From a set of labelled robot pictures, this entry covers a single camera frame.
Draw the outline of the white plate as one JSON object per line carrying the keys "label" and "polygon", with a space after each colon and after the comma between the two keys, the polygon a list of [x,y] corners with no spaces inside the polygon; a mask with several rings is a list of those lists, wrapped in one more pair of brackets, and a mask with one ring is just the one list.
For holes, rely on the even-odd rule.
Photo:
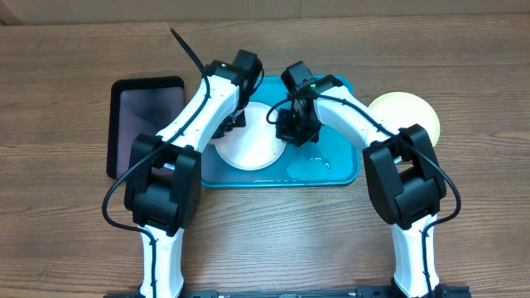
{"label": "white plate", "polygon": [[283,153],[286,143],[276,137],[276,128],[266,120],[270,106],[250,102],[244,109],[246,125],[236,127],[219,139],[211,139],[220,157],[244,171],[270,166]]}

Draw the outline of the yellow-green plate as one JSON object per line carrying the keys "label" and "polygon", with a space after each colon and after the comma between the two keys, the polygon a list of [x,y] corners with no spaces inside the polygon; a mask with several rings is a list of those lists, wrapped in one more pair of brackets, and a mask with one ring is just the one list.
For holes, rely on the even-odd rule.
{"label": "yellow-green plate", "polygon": [[406,92],[391,92],[377,97],[370,105],[377,116],[397,128],[419,124],[426,129],[434,147],[441,135],[440,120],[434,108],[424,99]]}

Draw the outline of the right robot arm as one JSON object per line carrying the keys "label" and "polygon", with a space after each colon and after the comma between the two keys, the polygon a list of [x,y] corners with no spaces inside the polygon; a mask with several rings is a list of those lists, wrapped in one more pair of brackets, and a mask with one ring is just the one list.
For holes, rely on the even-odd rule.
{"label": "right robot arm", "polygon": [[406,297],[434,297],[439,278],[429,231],[446,195],[444,177],[427,131],[414,124],[395,128],[358,101],[329,74],[284,73],[290,108],[281,108],[277,138],[300,147],[318,142],[320,129],[332,127],[363,155],[369,198],[393,234],[393,282]]}

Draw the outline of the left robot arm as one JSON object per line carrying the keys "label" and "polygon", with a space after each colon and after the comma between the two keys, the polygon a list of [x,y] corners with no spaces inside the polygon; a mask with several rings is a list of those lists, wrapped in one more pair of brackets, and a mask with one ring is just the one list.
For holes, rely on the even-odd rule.
{"label": "left robot arm", "polygon": [[228,118],[248,105],[263,64],[240,50],[231,63],[214,60],[202,71],[194,97],[156,135],[132,143],[125,208],[142,237],[140,297],[177,297],[183,290],[181,247],[201,192],[201,156]]}

